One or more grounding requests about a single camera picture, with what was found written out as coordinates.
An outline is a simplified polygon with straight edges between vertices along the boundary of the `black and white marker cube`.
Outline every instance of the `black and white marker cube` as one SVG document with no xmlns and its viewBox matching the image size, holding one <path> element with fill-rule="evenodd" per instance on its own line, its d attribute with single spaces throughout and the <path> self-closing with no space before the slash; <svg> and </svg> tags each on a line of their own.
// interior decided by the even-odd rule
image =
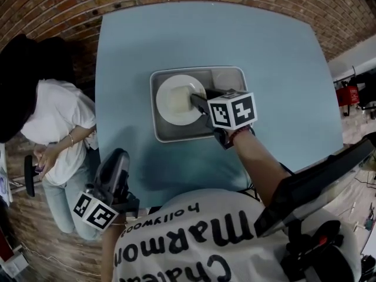
<svg viewBox="0 0 376 282">
<path fill-rule="evenodd" d="M 236 130 L 257 120 L 253 93 L 232 92 L 207 101 L 214 127 Z"/>
<path fill-rule="evenodd" d="M 84 223 L 100 231 L 106 230 L 119 214 L 85 192 L 80 192 L 73 212 L 81 217 Z"/>
</svg>

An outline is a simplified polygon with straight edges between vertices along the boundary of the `light blue table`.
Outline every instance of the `light blue table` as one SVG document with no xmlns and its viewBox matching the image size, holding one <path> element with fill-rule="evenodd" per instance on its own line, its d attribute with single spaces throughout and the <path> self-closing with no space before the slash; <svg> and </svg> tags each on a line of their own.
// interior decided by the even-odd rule
<svg viewBox="0 0 376 282">
<path fill-rule="evenodd" d="M 150 75 L 222 65 L 244 71 L 256 101 L 256 135 L 291 170 L 342 147 L 334 87 L 309 25 L 210 2 L 113 12 L 103 17 L 96 65 L 99 150 L 102 159 L 117 147 L 129 152 L 129 187 L 141 207 L 193 189 L 247 187 L 235 152 L 213 138 L 162 144 L 154 136 Z"/>
</svg>

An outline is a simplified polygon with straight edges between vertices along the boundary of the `cable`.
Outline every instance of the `cable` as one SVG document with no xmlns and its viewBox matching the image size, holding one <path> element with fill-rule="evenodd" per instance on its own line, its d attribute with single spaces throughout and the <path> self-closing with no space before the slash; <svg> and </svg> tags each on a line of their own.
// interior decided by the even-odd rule
<svg viewBox="0 0 376 282">
<path fill-rule="evenodd" d="M 353 208 L 353 207 L 344 210 L 342 213 L 340 213 L 339 215 L 337 215 L 337 217 L 340 217 L 343 213 L 345 213 L 345 212 L 347 212 L 347 211 L 350 211 L 352 208 Z"/>
<path fill-rule="evenodd" d="M 81 273 L 81 274 L 87 274 L 87 275 L 92 275 L 92 276 L 96 276 L 96 277 L 100 277 L 100 274 L 93 274 L 93 273 L 88 273 L 86 271 L 80 271 L 80 270 L 76 270 L 75 268 L 73 267 L 70 267 L 70 266 L 67 266 L 66 264 L 62 263 L 61 261 L 59 261 L 58 259 L 56 259 L 54 256 L 49 256 L 49 257 L 45 257 L 41 254 L 39 254 L 37 251 L 32 251 L 30 250 L 24 243 L 21 243 L 22 247 L 29 253 L 29 254 L 36 254 L 38 255 L 39 257 L 42 257 L 46 260 L 50 260 L 50 259 L 54 259 L 56 260 L 58 263 L 60 263 L 61 265 L 67 267 L 67 268 L 70 268 L 71 270 L 77 272 L 77 273 Z"/>
<path fill-rule="evenodd" d="M 374 184 L 369 183 L 369 181 L 368 181 L 369 177 L 370 177 L 370 172 L 368 172 L 368 174 L 367 174 L 367 181 L 366 182 L 362 182 L 361 180 L 357 179 L 356 177 L 354 179 L 357 180 L 359 183 L 367 184 L 367 188 L 376 189 L 376 187 L 370 186 L 370 185 L 374 185 Z"/>
</svg>

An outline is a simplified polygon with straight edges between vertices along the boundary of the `gray tray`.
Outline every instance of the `gray tray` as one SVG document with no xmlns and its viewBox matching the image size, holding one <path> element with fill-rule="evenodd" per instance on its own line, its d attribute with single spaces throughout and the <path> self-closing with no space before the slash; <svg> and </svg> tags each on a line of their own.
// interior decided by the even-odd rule
<svg viewBox="0 0 376 282">
<path fill-rule="evenodd" d="M 154 131 L 158 141 L 166 143 L 213 137 L 213 133 L 205 126 L 207 116 L 201 116 L 190 125 L 178 126 L 165 121 L 159 114 L 156 104 L 158 89 L 166 79 L 179 74 L 196 78 L 206 89 L 247 90 L 243 71 L 232 66 L 196 67 L 157 71 L 150 77 Z"/>
</svg>

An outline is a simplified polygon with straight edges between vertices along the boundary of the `phone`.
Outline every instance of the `phone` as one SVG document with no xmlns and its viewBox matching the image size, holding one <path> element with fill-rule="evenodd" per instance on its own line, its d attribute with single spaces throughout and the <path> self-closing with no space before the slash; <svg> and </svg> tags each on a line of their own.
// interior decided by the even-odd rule
<svg viewBox="0 0 376 282">
<path fill-rule="evenodd" d="M 38 164 L 37 164 L 37 165 L 35 166 L 35 172 L 36 172 L 37 174 L 40 174 L 40 173 L 42 173 L 43 168 L 44 168 L 44 165 L 43 165 L 42 167 L 39 167 Z"/>
</svg>

